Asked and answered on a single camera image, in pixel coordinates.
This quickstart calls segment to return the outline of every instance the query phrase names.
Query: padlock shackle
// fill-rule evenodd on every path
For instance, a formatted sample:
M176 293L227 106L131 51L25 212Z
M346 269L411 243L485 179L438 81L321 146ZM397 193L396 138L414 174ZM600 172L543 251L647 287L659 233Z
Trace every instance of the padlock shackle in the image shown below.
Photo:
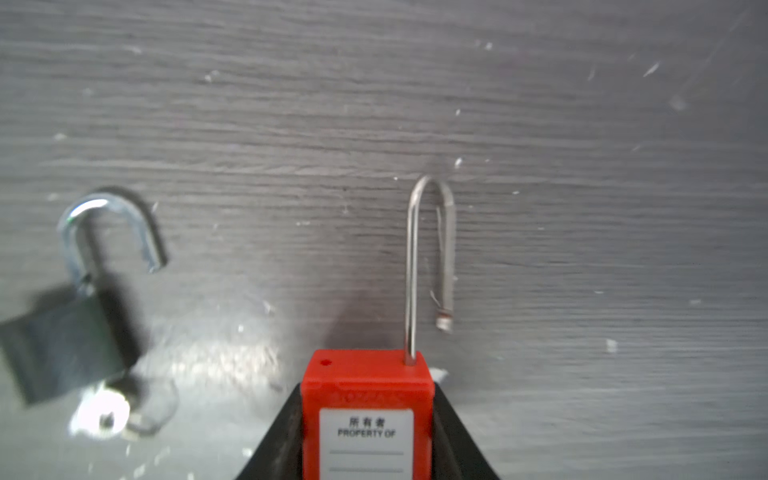
M141 256L147 263L149 273L159 270L165 264L160 244L143 210L120 194L106 191L94 192L70 205L61 215L57 227L67 270L79 296L90 295L92 286L90 273L83 258L83 247L78 242L78 228L88 213L102 208L120 214L131 225L131 229L139 240Z
M419 295L419 205L426 186L433 182L442 196L438 209L438 235L442 258L441 294L438 299L438 324L453 321L453 270L456 242L456 206L448 184L424 175L416 181L408 203L408 231L406 241L406 344L405 364L416 363L416 299Z

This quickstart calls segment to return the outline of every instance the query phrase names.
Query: open padlock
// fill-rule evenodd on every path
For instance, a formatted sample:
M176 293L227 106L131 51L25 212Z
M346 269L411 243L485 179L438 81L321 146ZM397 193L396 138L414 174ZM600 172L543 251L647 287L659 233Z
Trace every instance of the open padlock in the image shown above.
M301 382L304 480L431 477L435 383L416 351L415 333L419 204L432 181L442 195L438 326L450 327L455 205L445 182L424 176L416 182L408 208L404 350L315 352Z
M118 345L78 243L83 218L104 208L131 224L150 273L164 265L151 225L127 198L100 191L82 197L64 212L58 233L76 298L56 309L4 323L0 329L5 357L28 405L101 386L131 366ZM107 427L115 429L114 419Z

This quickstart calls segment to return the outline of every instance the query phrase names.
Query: label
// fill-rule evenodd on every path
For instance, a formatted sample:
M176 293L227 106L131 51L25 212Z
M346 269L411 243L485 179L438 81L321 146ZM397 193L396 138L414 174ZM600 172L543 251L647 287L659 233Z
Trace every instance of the label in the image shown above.
M320 480L412 479L412 410L320 410Z

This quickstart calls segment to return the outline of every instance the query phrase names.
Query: red plastic lock body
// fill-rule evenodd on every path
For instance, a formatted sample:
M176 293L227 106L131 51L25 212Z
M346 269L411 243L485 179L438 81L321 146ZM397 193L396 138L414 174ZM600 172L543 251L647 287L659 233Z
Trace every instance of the red plastic lock body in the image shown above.
M407 473L403 473L409 470L407 466L395 468L407 456L390 452L393 449L388 446L383 452L371 452L371 445L388 445L382 440L384 435L403 434L398 437L398 446L402 447L403 455L409 455L410 440L404 435L408 429L402 428L399 433L387 429L395 417L409 419L409 411L412 412L412 478L429 480L435 383L421 353L417 353L414 366L406 366L402 350L317 350L301 382L301 397L304 480L407 477ZM380 410L386 414L364 415L361 419L354 414L344 415L354 410ZM331 417L340 420L333 423L328 420ZM352 425L347 425L348 418ZM349 448L348 437L352 435L355 444ZM337 439L343 447L333 444ZM366 459L366 453L374 455L368 457L371 462ZM382 462L391 468L382 468Z

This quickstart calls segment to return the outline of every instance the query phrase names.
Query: gray wood grain surface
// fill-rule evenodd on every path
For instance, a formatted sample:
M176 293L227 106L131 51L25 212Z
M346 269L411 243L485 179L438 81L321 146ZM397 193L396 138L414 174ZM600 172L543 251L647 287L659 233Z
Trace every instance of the gray wood grain surface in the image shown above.
M132 189L168 267L145 274L113 217L96 236L134 372L180 406L129 449L71 439L77 396L24 410L3 367L0 477L234 477L313 350L401 346L431 173L458 202L457 320L431 320L424 207L417 342L501 477L768 478L766 12L3 2L0 312L67 282L70 202Z

